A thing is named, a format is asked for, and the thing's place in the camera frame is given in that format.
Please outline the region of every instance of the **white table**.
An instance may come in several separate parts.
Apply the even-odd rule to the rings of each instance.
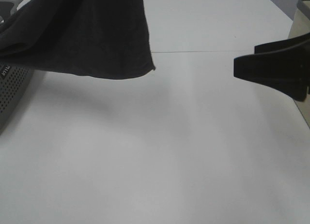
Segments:
[[[292,99],[233,77],[291,20],[269,0],[145,7],[156,71],[35,74],[0,137],[0,223],[309,223],[310,130]]]

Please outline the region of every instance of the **perforated panel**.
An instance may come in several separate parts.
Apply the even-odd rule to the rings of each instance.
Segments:
[[[14,99],[28,72],[26,68],[14,67],[5,80],[0,80],[0,113]]]

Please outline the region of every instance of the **white tabletop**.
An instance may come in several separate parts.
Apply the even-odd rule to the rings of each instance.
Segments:
[[[0,223],[309,223],[309,128],[292,99],[233,77],[292,21],[242,1],[145,0],[144,77],[36,72],[0,137]]]

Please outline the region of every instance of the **ventilation holes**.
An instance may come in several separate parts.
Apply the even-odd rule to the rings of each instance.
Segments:
[[[18,89],[23,84],[29,69],[12,68],[11,73],[5,80],[0,79],[0,114],[6,109],[10,102],[14,99]]]

